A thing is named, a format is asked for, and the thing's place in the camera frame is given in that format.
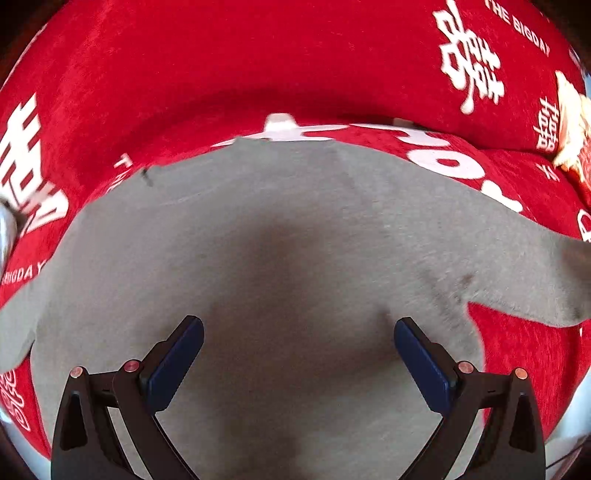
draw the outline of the red bedding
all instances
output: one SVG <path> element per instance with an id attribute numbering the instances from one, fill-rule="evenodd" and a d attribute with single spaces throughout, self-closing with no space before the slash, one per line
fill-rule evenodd
<path id="1" fill-rule="evenodd" d="M 0 92 L 7 126 L 0 190 L 29 217 L 0 305 L 39 273 L 87 202 L 143 167 L 260 132 L 269 113 L 282 111 L 300 125 L 402 117 L 446 132 L 297 130 L 407 158 L 556 232 L 591 240 L 591 216 L 576 192 L 533 153 L 555 151 L 551 129 L 538 124 L 540 109 L 551 111 L 544 102 L 557 105 L 554 71 L 583 88 L 569 48 L 524 0 L 379 8 L 353 0 L 174 7 L 73 0 Z M 554 329 L 475 304 L 469 313 L 488 371 L 530 372 L 547 436 L 589 367 L 589 327 Z M 27 360 L 0 376 L 0 392 L 31 444 L 49 456 Z"/>

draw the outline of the red blanket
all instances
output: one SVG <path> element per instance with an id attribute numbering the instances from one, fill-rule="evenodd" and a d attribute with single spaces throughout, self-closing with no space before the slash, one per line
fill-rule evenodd
<path id="1" fill-rule="evenodd" d="M 550 111 L 543 103 L 557 104 L 554 71 L 579 89 L 582 80 L 547 19 L 523 0 L 505 3 L 71 1 L 0 92 L 0 189 L 29 218 L 0 305 L 38 274 L 87 202 L 139 168 L 260 132 L 279 111 L 300 125 L 403 117 L 454 133 L 470 143 L 367 127 L 298 130 L 397 154 L 589 239 L 591 216 L 562 173 L 539 155 L 507 151 L 554 151 L 552 132 L 534 128 L 541 106 Z M 470 314 L 487 370 L 531 373 L 548 435 L 588 369 L 588 327 L 552 329 L 478 305 Z M 0 377 L 0 392 L 49 455 L 28 361 Z"/>

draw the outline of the blue gripper pad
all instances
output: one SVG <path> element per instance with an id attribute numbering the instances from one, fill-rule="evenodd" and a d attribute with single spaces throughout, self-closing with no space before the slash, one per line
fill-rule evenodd
<path id="1" fill-rule="evenodd" d="M 186 317 L 187 326 L 182 334 L 174 339 L 174 332 L 169 340 L 174 342 L 162 359 L 154 373 L 148 379 L 145 391 L 145 402 L 152 412 L 165 410 L 172 401 L 180 384 L 195 357 L 203 346 L 205 329 L 203 322 L 197 317 Z"/>
<path id="2" fill-rule="evenodd" d="M 452 407 L 455 385 L 450 384 L 449 379 L 430 355 L 427 343 L 431 342 L 413 322 L 418 329 L 416 335 L 405 320 L 397 321 L 394 327 L 394 345 L 429 409 L 445 416 Z"/>

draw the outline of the gray fabric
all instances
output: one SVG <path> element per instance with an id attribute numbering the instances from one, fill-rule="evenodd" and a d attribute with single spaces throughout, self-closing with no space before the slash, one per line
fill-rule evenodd
<path id="1" fill-rule="evenodd" d="M 466 302 L 574 325 L 590 249 L 385 153 L 240 140 L 84 208 L 0 312 L 0 369 L 35 339 L 51 437 L 72 366 L 118 369 L 195 314 L 206 343 L 160 420 L 201 478 L 396 478 L 439 416 L 391 319 L 481 368 Z"/>

